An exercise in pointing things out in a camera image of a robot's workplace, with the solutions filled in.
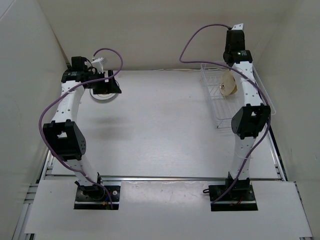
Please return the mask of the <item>white green-rimmed plate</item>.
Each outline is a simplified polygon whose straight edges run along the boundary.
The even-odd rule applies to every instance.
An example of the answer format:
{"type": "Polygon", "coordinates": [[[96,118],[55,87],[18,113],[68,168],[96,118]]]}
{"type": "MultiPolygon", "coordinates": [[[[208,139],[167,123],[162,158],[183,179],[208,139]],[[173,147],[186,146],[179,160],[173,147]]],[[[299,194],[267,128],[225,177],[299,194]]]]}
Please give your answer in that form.
{"type": "Polygon", "coordinates": [[[94,94],[93,90],[89,92],[91,98],[97,103],[110,103],[118,97],[118,93],[94,94]]]}

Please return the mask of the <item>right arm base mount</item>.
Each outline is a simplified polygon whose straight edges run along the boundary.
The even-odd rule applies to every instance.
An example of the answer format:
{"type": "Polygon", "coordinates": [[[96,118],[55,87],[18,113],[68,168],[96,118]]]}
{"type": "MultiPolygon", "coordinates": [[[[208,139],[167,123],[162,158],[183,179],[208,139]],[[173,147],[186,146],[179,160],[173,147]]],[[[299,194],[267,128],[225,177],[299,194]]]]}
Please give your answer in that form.
{"type": "Polygon", "coordinates": [[[209,185],[207,189],[202,191],[203,194],[209,194],[212,212],[241,212],[258,210],[254,189],[251,184],[246,190],[231,190],[220,200],[214,203],[214,201],[222,195],[226,189],[227,187],[225,185],[209,185]]]}

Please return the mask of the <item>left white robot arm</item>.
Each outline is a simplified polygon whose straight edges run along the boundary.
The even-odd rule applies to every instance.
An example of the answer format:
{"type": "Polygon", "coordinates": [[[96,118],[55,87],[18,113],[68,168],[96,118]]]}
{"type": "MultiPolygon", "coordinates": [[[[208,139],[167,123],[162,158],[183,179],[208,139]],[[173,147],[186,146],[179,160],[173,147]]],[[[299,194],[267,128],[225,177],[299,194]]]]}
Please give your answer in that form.
{"type": "Polygon", "coordinates": [[[112,70],[104,71],[104,57],[89,61],[82,56],[71,59],[71,66],[61,79],[61,96],[52,120],[42,127],[43,136],[51,153],[67,169],[73,171],[76,184],[93,200],[100,200],[105,194],[101,177],[91,167],[85,156],[87,143],[76,121],[81,98],[86,89],[96,95],[120,94],[122,91],[112,70]]]}

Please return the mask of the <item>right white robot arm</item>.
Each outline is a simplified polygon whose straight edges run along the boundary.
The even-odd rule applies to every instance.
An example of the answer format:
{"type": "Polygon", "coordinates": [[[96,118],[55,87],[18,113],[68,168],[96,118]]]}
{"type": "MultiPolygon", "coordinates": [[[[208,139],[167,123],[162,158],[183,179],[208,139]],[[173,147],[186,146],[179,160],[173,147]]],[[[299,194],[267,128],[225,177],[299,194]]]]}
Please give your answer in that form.
{"type": "Polygon", "coordinates": [[[236,24],[227,30],[223,60],[232,71],[239,103],[239,110],[231,119],[235,147],[228,177],[247,184],[250,181],[250,155],[260,132],[270,123],[271,107],[254,78],[253,58],[245,45],[244,24],[236,24]]]}

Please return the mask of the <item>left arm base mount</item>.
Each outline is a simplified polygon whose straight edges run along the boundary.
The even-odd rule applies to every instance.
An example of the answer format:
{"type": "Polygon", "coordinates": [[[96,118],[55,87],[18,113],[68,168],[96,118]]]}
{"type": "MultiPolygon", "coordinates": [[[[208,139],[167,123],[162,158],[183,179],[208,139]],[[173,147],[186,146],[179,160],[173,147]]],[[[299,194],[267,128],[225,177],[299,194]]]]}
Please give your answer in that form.
{"type": "Polygon", "coordinates": [[[75,194],[75,210],[118,210],[120,205],[121,186],[105,185],[101,188],[96,185],[81,186],[78,181],[75,194]]]}

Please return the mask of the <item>cream plate with dark mark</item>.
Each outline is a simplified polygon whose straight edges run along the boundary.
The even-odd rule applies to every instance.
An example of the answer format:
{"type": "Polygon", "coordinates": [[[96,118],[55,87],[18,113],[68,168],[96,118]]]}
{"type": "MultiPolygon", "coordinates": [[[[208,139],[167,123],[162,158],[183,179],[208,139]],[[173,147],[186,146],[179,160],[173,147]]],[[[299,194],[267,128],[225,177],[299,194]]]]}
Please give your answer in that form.
{"type": "Polygon", "coordinates": [[[223,96],[232,95],[230,93],[233,90],[235,85],[236,85],[236,81],[232,72],[230,70],[226,71],[223,74],[222,79],[219,83],[219,91],[223,96]]]}

